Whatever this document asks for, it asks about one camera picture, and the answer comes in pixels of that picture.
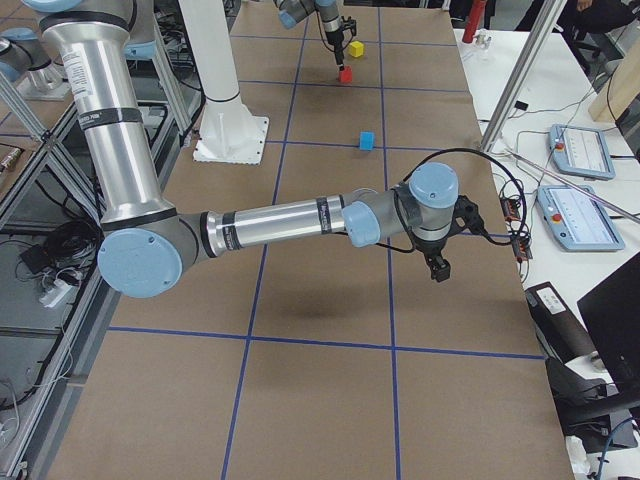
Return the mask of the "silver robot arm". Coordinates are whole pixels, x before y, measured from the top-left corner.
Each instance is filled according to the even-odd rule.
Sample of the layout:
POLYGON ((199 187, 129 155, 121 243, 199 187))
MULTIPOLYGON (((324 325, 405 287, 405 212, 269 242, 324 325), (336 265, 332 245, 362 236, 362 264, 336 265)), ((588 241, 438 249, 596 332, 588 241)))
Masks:
POLYGON ((60 53, 105 199, 97 263, 116 291, 149 298, 193 265, 230 251, 315 235, 346 234, 356 247, 406 234, 433 279, 442 249, 461 231, 455 171, 426 162, 393 188, 219 214, 181 214, 163 196, 130 77, 127 54, 154 31, 148 1, 34 1, 45 41, 60 53))
POLYGON ((316 14, 338 70, 340 72, 345 70, 343 42, 346 26, 336 1, 275 0, 274 5, 278 10, 278 18, 285 29, 292 29, 303 20, 316 14))

